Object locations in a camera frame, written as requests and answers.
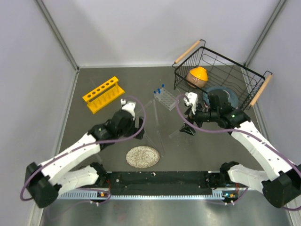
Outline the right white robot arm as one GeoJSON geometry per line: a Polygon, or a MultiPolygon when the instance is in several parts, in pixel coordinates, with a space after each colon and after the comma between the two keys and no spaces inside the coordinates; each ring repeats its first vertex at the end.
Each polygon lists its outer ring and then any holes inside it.
{"type": "Polygon", "coordinates": [[[198,95],[190,92],[180,94],[188,108],[179,113],[185,125],[182,131],[194,134],[196,130],[206,133],[228,133],[260,164],[262,170],[253,170],[237,162],[225,163],[220,168],[220,182],[224,186],[233,183],[245,185],[261,193],[276,208],[301,195],[301,167],[277,151],[259,132],[250,117],[234,108],[221,90],[208,94],[209,108],[198,105],[198,95]]]}

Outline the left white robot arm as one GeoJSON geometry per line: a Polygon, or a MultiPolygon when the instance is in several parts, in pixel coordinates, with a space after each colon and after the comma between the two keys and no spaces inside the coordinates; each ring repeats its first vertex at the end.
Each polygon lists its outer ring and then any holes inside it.
{"type": "Polygon", "coordinates": [[[139,126],[135,127],[135,117],[129,111],[115,112],[111,119],[94,125],[75,144],[54,158],[40,164],[29,164],[25,174],[25,189],[39,208],[45,208],[58,196],[73,189],[103,186],[107,171],[102,164],[93,162],[79,170],[73,168],[116,142],[142,139],[144,125],[145,116],[139,118],[139,126]]]}

